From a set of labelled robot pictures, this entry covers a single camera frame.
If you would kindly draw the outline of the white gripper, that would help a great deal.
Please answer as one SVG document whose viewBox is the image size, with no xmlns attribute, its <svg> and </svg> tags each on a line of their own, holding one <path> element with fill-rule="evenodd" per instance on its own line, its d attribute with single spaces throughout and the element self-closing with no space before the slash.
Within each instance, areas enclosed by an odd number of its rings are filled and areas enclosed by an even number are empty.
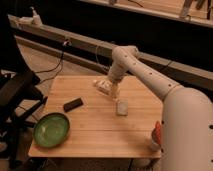
<svg viewBox="0 0 213 171">
<path fill-rule="evenodd" d="M 113 84 L 111 86 L 110 90 L 110 96 L 113 99 L 116 99 L 119 94 L 119 86 L 117 85 L 120 83 L 124 77 L 124 71 L 123 70 L 115 70 L 111 68 L 108 72 L 108 80 Z"/>
</svg>

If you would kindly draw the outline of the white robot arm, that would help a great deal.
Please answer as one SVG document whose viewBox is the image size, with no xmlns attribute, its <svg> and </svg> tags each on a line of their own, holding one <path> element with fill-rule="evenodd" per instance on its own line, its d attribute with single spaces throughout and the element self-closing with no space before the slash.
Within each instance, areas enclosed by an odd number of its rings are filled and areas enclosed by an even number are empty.
<svg viewBox="0 0 213 171">
<path fill-rule="evenodd" d="M 108 79 L 116 84 L 131 72 L 163 103 L 162 171 L 213 171 L 213 103 L 138 60 L 135 46 L 117 46 Z"/>
</svg>

